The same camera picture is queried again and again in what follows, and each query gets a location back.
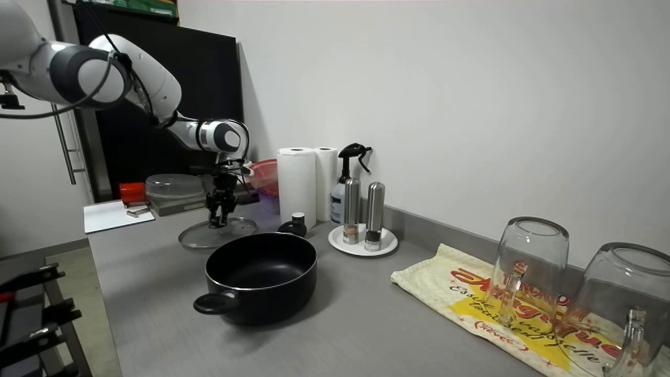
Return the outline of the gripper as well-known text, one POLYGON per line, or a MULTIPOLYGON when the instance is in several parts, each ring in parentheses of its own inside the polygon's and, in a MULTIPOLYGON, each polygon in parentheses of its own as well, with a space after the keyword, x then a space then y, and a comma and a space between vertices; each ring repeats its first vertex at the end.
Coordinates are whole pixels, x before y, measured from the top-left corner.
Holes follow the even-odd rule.
POLYGON ((208 225, 210 228, 220 228, 228 223, 228 215, 234 212, 237 205, 235 191, 238 184, 236 174, 218 172, 211 174, 214 189, 207 193, 205 206, 208 209, 208 225))

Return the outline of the glass pot lid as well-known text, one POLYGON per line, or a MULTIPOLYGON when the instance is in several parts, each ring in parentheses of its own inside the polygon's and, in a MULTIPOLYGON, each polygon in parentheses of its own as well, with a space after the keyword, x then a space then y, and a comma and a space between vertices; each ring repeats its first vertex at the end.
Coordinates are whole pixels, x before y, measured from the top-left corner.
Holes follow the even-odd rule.
POLYGON ((191 250, 215 250, 226 243, 256 234, 259 231, 254 220, 246 217, 228 217, 227 224, 216 227, 207 221, 185 229, 178 241, 184 248, 191 250))

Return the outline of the black pot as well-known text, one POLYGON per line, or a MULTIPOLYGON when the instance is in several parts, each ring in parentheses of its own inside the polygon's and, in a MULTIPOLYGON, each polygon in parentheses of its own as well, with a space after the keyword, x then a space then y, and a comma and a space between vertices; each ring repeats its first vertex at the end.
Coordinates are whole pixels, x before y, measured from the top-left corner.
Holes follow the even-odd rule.
POLYGON ((299 312, 318 281, 318 253, 301 236, 266 232, 220 246, 204 267, 208 291, 193 308, 242 326, 276 324, 299 312))

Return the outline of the grey kitchen scale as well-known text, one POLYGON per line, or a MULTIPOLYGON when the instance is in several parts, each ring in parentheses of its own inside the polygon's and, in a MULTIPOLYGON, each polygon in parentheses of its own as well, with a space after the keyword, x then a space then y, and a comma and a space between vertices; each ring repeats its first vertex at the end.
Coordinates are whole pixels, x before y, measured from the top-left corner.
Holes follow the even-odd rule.
POLYGON ((206 207, 205 200, 206 195, 204 194, 182 198, 148 196, 149 207, 159 217, 189 212, 190 210, 206 207))

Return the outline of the clear plastic dome cover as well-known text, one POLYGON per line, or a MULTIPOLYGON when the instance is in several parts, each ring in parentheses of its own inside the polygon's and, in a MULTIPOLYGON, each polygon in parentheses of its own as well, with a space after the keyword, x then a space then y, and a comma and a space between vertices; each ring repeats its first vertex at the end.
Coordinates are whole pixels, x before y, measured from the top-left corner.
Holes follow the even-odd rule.
POLYGON ((151 198, 186 199, 204 195, 202 180, 188 174, 156 174, 144 182, 144 192, 151 198))

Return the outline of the red bowl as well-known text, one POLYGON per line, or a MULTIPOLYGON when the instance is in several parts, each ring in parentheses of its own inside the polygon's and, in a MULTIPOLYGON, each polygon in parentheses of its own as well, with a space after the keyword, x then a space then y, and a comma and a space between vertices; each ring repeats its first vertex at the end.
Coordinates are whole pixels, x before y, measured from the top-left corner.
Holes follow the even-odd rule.
POLYGON ((277 160, 268 159, 250 165, 253 174, 248 177, 254 189, 263 195, 278 198, 277 160))

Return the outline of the small black jar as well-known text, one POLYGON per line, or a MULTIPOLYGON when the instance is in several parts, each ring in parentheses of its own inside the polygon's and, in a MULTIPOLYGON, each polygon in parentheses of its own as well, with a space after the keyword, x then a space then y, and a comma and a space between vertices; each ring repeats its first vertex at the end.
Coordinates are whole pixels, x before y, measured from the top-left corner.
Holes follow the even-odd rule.
POLYGON ((302 212, 292 213, 291 219, 284 224, 281 224, 277 231, 305 238, 308 233, 308 228, 305 224, 305 214, 302 212))

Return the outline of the white paper towel roll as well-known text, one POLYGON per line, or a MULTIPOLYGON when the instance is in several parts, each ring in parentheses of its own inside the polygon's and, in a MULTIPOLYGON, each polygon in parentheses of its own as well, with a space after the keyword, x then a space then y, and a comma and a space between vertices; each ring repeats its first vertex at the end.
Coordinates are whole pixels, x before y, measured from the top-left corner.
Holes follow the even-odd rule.
POLYGON ((338 149, 316 147, 316 217, 318 221, 330 220, 332 189, 337 183, 338 149))
POLYGON ((307 229, 316 225, 316 152, 289 147, 277 151, 278 198, 282 222, 303 213, 307 229))

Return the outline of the red cup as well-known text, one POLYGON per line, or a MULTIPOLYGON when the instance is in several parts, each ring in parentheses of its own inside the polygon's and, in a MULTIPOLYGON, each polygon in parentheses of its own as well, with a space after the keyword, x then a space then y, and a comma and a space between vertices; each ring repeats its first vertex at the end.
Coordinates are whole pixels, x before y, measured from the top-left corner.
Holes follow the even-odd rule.
POLYGON ((145 204, 146 189, 143 182, 124 182, 119 185, 120 200, 125 207, 145 204))

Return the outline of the black cabinet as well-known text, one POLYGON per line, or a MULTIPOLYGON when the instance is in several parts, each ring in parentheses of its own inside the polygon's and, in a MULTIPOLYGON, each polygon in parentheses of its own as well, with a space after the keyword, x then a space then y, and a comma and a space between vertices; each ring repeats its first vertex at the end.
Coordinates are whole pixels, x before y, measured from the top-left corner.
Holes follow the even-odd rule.
MULTIPOLYGON (((103 31, 132 41, 174 74, 182 89, 178 110, 198 119, 244 121, 241 67, 234 37, 182 28, 175 19, 91 4, 75 5, 83 45, 103 31)), ((80 112, 92 164, 94 198, 119 198, 122 182, 154 174, 204 173, 215 155, 185 149, 170 132, 149 126, 143 110, 129 101, 100 112, 80 112)))

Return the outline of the white cutting board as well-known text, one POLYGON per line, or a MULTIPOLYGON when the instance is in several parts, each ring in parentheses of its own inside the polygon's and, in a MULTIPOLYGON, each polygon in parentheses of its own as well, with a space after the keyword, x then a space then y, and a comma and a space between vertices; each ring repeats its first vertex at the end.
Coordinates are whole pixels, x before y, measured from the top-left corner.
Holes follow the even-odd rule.
POLYGON ((88 205, 83 207, 83 215, 87 235, 155 219, 148 205, 127 207, 121 200, 88 205))

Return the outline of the steel salt grinder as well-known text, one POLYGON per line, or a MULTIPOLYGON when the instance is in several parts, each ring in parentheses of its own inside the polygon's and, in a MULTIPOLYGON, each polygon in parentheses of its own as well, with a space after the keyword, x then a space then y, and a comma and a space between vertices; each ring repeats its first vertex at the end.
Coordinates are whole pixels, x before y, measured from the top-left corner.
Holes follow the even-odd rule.
POLYGON ((361 203, 361 181, 349 178, 344 184, 343 241, 347 245, 359 243, 359 205, 361 203))

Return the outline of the steel pepper grinder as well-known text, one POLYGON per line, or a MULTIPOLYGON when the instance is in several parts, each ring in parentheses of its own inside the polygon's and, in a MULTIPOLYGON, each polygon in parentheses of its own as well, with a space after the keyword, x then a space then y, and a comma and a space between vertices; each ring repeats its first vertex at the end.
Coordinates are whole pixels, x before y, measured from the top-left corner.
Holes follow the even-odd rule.
POLYGON ((365 250, 379 251, 382 244, 385 184, 371 182, 367 192, 365 250))

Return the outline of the green box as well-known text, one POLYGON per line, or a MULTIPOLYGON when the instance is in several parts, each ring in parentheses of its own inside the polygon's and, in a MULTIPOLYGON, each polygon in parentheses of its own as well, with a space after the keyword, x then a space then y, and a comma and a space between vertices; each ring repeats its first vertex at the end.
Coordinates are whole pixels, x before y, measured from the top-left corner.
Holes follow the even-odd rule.
POLYGON ((124 10, 133 10, 143 14, 163 15, 177 19, 179 17, 177 0, 81 0, 101 6, 124 10))

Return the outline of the black metal rack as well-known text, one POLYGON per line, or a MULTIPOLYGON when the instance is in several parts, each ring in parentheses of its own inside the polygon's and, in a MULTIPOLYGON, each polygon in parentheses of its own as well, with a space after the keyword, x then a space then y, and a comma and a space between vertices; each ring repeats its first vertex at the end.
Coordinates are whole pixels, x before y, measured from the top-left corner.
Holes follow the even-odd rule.
POLYGON ((58 263, 6 264, 0 270, 0 377, 93 377, 65 298, 58 263))

